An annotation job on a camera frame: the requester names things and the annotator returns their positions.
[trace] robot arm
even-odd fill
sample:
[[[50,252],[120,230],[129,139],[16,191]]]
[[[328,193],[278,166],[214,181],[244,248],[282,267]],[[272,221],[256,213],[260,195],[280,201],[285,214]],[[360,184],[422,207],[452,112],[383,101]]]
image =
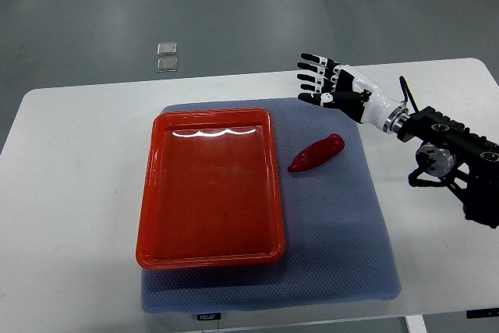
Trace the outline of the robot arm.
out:
[[[318,77],[298,75],[299,79],[313,83],[302,84],[301,88],[307,92],[298,96],[300,100],[341,109],[352,120],[373,124],[385,133],[393,132],[394,124],[408,112],[406,106],[384,95],[375,82],[351,66],[310,54],[302,54],[302,58],[320,66],[298,64],[299,68],[318,74]]]
[[[299,74],[309,83],[301,85],[306,92],[298,98],[313,105],[336,108],[358,123],[369,123],[385,133],[397,133],[407,142],[414,136],[423,143],[416,151],[418,168],[409,174],[410,186],[447,187],[463,203],[465,218],[496,228],[499,225],[499,145],[484,136],[470,133],[464,124],[451,120],[431,107],[419,111],[407,83],[401,77],[405,100],[397,102],[384,95],[372,80],[351,66],[328,58],[302,54],[298,67],[316,73]],[[407,108],[410,99],[415,112]],[[469,173],[458,169],[469,167]],[[426,173],[439,181],[420,179]],[[462,180],[466,188],[460,187]]]

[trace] red pepper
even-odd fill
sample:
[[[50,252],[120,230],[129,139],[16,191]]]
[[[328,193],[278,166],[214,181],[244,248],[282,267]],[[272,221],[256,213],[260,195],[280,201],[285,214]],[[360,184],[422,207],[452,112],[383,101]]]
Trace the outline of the red pepper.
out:
[[[300,152],[288,166],[290,172],[305,172],[322,165],[345,148],[345,141],[333,133],[328,138],[312,143]]]

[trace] gray floor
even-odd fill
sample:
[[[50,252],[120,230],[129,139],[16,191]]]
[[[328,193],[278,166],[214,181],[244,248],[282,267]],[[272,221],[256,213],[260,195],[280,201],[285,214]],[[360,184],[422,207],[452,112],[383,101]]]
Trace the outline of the gray floor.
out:
[[[499,0],[0,0],[0,146],[29,90],[291,70],[303,51],[351,65],[473,57],[499,81],[498,27]],[[156,73],[160,41],[178,42],[177,72]],[[499,327],[464,312],[425,319],[430,333]]]

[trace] blue mat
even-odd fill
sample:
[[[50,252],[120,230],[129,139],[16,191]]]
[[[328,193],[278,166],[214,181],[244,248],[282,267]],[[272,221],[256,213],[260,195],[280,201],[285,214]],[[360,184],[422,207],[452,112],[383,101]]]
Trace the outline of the blue mat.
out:
[[[357,125],[340,111],[295,98],[210,102],[164,112],[266,108],[274,121],[286,251],[273,264],[142,273],[148,313],[205,314],[366,299],[400,292],[390,239]],[[338,133],[345,149],[311,171],[287,171],[312,143]]]

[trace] orange plastic tray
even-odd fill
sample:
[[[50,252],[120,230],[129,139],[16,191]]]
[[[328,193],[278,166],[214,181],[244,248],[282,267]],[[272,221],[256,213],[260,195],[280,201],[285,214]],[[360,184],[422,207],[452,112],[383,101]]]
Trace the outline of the orange plastic tray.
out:
[[[159,115],[143,192],[139,265],[270,263],[284,251],[270,113],[245,108]]]

